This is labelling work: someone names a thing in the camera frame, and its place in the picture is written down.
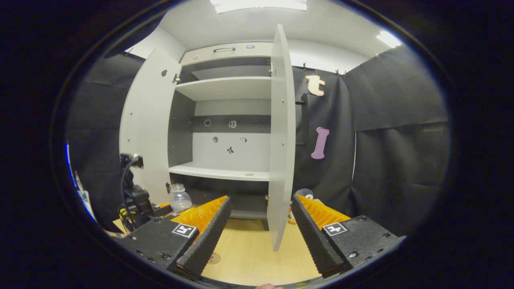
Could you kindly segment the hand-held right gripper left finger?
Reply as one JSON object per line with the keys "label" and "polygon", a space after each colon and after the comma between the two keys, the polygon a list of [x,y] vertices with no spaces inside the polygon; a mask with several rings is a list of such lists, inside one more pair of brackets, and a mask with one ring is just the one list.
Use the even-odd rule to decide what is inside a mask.
{"label": "hand-held right gripper left finger", "polygon": [[192,279],[201,277],[231,214],[222,196],[178,216],[154,217],[120,244],[149,265]]}

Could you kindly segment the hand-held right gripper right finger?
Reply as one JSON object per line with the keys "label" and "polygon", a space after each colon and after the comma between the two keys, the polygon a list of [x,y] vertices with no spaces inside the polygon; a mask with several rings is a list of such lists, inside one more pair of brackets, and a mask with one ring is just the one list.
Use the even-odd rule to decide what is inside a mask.
{"label": "hand-held right gripper right finger", "polygon": [[292,198],[292,212],[323,278],[370,265],[406,239],[368,216],[351,218],[299,194]]}

